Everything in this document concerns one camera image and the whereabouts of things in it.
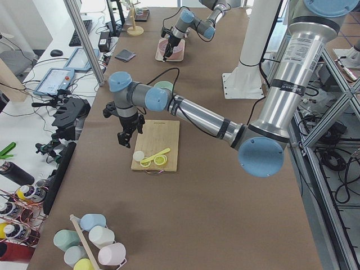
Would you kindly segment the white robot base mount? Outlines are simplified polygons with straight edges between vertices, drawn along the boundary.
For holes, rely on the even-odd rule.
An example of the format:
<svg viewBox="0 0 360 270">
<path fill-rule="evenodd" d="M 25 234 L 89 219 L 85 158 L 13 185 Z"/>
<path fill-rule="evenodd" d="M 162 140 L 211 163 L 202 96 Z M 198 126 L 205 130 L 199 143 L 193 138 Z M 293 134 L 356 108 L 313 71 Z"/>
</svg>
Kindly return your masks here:
<svg viewBox="0 0 360 270">
<path fill-rule="evenodd" d="M 238 66 L 231 73 L 222 74 L 226 99 L 258 100 L 263 97 L 260 63 L 281 6 L 281 0 L 254 2 Z"/>
</svg>

